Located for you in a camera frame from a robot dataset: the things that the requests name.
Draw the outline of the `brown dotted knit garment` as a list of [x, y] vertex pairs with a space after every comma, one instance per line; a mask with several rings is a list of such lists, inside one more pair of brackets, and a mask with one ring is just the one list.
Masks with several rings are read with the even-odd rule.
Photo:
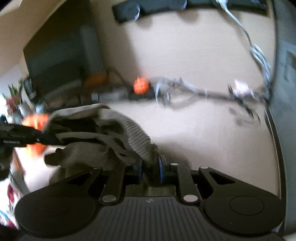
[[134, 165], [139, 159], [150, 171], [157, 167], [158, 147], [142, 127], [104, 104], [57, 110], [43, 133], [61, 141], [55, 152], [44, 156], [46, 165], [57, 167], [49, 184], [88, 168], [111, 171], [117, 164]]

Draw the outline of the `orange round toy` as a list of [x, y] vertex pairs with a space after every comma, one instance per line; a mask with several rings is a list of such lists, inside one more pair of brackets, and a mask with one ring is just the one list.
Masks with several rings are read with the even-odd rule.
[[133, 91], [135, 94], [142, 95], [149, 90], [149, 82], [144, 77], [138, 77], [133, 83]]

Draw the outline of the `potted plant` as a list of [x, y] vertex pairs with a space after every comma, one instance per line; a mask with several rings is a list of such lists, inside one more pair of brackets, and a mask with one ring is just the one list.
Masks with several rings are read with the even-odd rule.
[[10, 96], [6, 96], [4, 93], [2, 94], [6, 101], [8, 115], [13, 118], [15, 123], [17, 121], [22, 122], [24, 118], [32, 113], [29, 104], [23, 100], [23, 81], [18, 82], [18, 87], [11, 84], [8, 85], [8, 88]]

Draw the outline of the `right dark monitor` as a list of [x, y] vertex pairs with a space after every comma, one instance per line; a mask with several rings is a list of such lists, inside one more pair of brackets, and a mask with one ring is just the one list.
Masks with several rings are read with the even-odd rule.
[[280, 197], [285, 203], [284, 235], [295, 234], [295, 1], [273, 1], [276, 52], [267, 116], [280, 172]]

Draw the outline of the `white connector plug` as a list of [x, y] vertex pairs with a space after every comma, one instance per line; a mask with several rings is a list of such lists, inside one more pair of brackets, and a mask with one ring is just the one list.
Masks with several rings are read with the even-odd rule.
[[234, 80], [234, 88], [232, 93], [234, 97], [239, 99], [246, 99], [249, 97], [254, 97], [254, 92], [252, 89], [249, 88], [248, 84], [243, 81]]

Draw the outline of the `black power strip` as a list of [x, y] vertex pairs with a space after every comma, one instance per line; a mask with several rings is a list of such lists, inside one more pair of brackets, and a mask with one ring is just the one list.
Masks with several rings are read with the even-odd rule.
[[[228, 9], [250, 11], [265, 15], [267, 13], [267, 1], [226, 1]], [[122, 24], [128, 21], [136, 21], [144, 16], [149, 16], [167, 11], [183, 11], [196, 8], [219, 8], [220, 1], [191, 0], [191, 1], [123, 1], [112, 6], [114, 19]]]

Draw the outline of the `left dark monitor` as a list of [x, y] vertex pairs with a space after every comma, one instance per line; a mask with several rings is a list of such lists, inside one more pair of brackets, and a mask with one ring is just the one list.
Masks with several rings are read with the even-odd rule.
[[104, 70], [94, 24], [47, 22], [23, 53], [29, 71], [25, 91], [32, 103]]

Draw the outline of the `dark monitor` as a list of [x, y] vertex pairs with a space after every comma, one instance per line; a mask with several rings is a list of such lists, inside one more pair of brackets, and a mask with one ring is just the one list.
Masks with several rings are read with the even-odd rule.
[[29, 71], [25, 91], [32, 103], [104, 70], [94, 24], [47, 22], [23, 53]]
[[276, 52], [267, 116], [280, 172], [280, 197], [285, 203], [284, 235], [295, 234], [295, 1], [273, 1]]

